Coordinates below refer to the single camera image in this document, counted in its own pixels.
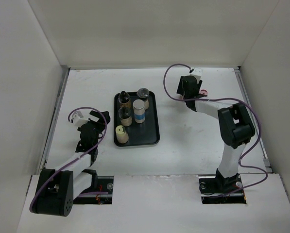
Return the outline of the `pink lid spice bottle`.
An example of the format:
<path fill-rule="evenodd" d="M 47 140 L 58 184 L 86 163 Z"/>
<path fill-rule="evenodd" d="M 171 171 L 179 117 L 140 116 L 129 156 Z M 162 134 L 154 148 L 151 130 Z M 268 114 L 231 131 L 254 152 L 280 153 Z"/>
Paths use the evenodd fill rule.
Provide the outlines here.
<path fill-rule="evenodd" d="M 200 94 L 200 95 L 203 95 L 203 96 L 205 96 L 205 97 L 208 96 L 208 92 L 207 92 L 206 90 L 204 90 L 204 89 L 200 90 L 199 94 Z"/>

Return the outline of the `black cap sauce bottle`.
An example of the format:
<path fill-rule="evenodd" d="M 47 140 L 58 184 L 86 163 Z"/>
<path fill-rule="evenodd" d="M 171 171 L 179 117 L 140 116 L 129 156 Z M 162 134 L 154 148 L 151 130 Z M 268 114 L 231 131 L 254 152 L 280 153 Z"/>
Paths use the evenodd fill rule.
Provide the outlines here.
<path fill-rule="evenodd" d="M 119 101 L 120 107 L 131 108 L 131 106 L 132 106 L 130 95 L 126 91 L 120 92 L 119 97 L 118 97 L 118 101 Z"/>
<path fill-rule="evenodd" d="M 124 127 L 128 127 L 132 124 L 131 109 L 129 107 L 121 107 L 118 114 L 120 122 Z"/>

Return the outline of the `yellow lid spice bottle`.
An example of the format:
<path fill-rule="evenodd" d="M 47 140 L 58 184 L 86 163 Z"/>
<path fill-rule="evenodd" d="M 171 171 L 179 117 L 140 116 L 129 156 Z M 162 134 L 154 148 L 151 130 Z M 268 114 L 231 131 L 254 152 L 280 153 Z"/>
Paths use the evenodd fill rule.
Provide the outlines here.
<path fill-rule="evenodd" d="M 123 125 L 118 125 L 115 128 L 116 138 L 120 144 L 125 144 L 129 140 L 129 135 Z"/>

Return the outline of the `white lid blue band bottle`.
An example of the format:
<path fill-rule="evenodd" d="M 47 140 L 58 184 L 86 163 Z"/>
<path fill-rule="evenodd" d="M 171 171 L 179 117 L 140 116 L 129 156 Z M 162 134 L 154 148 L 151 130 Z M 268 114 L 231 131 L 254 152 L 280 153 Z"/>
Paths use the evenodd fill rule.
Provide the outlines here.
<path fill-rule="evenodd" d="M 135 122 L 141 124 L 145 121 L 145 103 L 143 100 L 135 100 L 133 102 L 133 111 Z"/>

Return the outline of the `clear dome lid spice bottle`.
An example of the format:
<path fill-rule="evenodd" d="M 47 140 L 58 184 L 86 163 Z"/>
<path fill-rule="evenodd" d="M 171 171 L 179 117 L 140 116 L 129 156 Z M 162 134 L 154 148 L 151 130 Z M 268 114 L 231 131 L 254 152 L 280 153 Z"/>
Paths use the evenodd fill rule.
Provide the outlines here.
<path fill-rule="evenodd" d="M 137 91 L 137 96 L 144 102 L 144 109 L 147 110 L 149 108 L 149 90 L 147 88 L 140 88 Z"/>

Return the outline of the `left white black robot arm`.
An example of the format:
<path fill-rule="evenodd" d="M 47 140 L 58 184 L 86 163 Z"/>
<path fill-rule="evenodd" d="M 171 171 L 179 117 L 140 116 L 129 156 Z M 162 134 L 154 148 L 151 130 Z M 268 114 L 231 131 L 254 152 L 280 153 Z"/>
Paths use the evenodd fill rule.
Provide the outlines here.
<path fill-rule="evenodd" d="M 84 118 L 82 108 L 73 110 L 68 121 L 77 127 L 80 140 L 74 155 L 60 166 L 41 170 L 31 213 L 68 216 L 74 204 L 111 204 L 113 178 L 98 176 L 90 167 L 98 156 L 98 145 L 104 139 L 110 122 L 108 111 L 89 108 L 96 120 Z"/>

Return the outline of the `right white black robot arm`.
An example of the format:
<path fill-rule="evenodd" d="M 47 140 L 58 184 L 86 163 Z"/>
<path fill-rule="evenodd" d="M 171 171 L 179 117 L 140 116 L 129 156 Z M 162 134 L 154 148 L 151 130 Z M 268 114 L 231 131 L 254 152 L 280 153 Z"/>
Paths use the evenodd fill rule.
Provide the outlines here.
<path fill-rule="evenodd" d="M 255 128 L 246 104 L 240 100 L 235 104 L 196 100 L 206 96 L 201 93 L 201 85 L 202 81 L 193 75 L 182 76 L 176 93 L 183 97 L 189 109 L 218 120 L 224 150 L 212 182 L 218 191 L 226 192 L 237 182 L 239 160 L 246 145 L 255 135 Z"/>

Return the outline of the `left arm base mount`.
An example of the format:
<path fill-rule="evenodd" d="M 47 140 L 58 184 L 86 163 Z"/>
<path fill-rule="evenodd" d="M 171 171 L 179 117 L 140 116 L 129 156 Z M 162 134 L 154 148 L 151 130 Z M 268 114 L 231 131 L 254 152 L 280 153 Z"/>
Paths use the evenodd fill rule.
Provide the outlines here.
<path fill-rule="evenodd" d="M 113 176 L 98 176 L 93 185 L 84 190 L 73 204 L 107 205 L 112 204 L 114 190 Z"/>

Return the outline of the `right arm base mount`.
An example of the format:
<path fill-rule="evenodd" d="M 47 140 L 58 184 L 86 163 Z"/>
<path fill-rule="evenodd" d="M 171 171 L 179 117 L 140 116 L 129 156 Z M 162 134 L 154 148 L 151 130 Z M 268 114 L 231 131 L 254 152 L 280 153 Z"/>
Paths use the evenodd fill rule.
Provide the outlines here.
<path fill-rule="evenodd" d="M 246 204 L 240 175 L 232 178 L 200 177 L 199 190 L 202 204 Z"/>

